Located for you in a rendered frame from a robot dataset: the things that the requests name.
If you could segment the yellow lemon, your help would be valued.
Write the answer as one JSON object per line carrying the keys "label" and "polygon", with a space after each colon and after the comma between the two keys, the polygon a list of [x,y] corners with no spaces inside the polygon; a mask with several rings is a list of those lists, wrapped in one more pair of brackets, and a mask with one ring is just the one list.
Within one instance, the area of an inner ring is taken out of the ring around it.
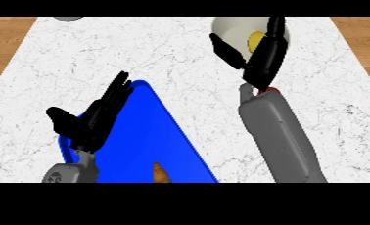
{"label": "yellow lemon", "polygon": [[253,53],[261,41],[265,37],[265,33],[262,31],[255,31],[250,36],[249,36],[249,40],[247,40],[247,47],[249,47],[249,52]]}

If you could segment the blue bowl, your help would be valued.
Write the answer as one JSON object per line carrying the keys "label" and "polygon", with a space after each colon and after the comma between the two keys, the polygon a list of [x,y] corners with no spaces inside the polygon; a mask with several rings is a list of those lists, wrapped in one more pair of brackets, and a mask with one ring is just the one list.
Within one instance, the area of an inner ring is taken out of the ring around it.
{"label": "blue bowl", "polygon": [[[132,81],[134,93],[117,115],[102,148],[95,154],[95,183],[151,183],[162,170],[171,182],[213,183],[216,177],[147,81]],[[64,161],[80,156],[73,140],[58,138]]]}

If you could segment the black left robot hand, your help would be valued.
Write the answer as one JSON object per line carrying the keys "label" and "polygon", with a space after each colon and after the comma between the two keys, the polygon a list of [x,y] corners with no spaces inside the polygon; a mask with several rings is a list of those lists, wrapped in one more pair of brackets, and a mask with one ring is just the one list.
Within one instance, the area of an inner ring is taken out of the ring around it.
{"label": "black left robot hand", "polygon": [[82,116],[74,116],[58,107],[46,110],[54,123],[54,131],[73,140],[71,148],[88,153],[95,153],[104,146],[117,115],[134,93],[129,73],[122,71],[102,97],[95,100]]}

